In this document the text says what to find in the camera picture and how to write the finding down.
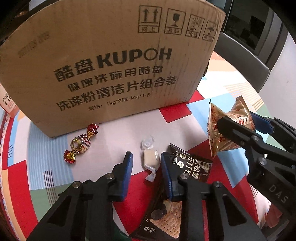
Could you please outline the person's right hand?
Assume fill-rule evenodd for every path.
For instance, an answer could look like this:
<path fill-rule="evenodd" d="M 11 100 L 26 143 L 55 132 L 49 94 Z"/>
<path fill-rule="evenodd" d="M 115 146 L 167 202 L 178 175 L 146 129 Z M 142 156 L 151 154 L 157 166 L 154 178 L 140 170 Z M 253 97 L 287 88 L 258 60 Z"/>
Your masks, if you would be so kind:
<path fill-rule="evenodd" d="M 271 204 L 268 213 L 265 215 L 268 227 L 276 227 L 280 221 L 281 216 L 282 212 L 274 204 Z"/>

